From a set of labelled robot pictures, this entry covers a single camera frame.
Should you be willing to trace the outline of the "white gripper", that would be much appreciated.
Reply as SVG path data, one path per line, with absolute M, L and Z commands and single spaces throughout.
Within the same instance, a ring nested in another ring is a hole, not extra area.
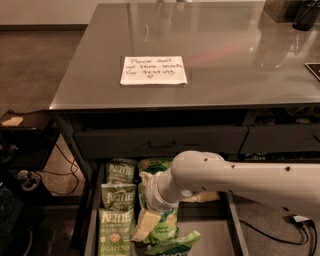
M 169 209 L 177 208 L 179 201 L 175 198 L 176 185 L 173 183 L 171 171 L 151 173 L 142 171 L 143 194 L 148 209 L 139 213 L 137 225 L 132 234 L 132 240 L 143 241 L 159 223 L 161 214 Z

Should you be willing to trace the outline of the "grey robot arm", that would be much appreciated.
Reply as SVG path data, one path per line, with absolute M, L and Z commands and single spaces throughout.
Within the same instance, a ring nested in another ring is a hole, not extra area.
M 216 153 L 184 151 L 146 181 L 146 206 L 176 208 L 201 192 L 226 192 L 291 214 L 320 216 L 320 166 L 314 163 L 230 162 Z

